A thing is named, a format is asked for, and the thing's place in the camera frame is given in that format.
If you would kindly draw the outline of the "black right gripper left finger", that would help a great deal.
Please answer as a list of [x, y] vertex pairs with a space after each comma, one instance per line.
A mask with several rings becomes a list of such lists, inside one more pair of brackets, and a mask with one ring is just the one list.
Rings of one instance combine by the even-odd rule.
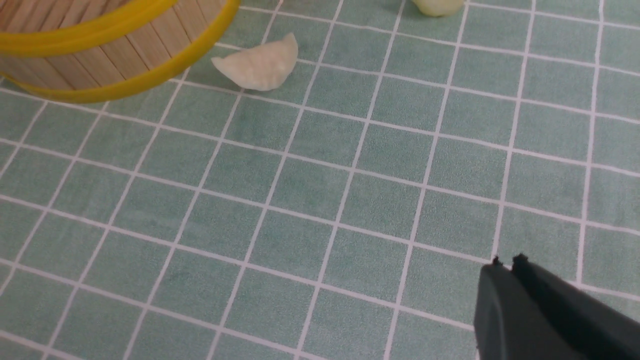
[[474, 333], [480, 360], [583, 360], [498, 257], [478, 277]]

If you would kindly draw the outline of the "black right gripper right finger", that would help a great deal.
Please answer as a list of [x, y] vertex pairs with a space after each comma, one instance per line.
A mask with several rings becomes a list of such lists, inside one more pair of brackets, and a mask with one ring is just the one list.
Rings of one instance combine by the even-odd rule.
[[563, 342], [585, 360], [638, 360], [639, 322], [557, 275], [530, 262], [512, 258], [511, 273]]

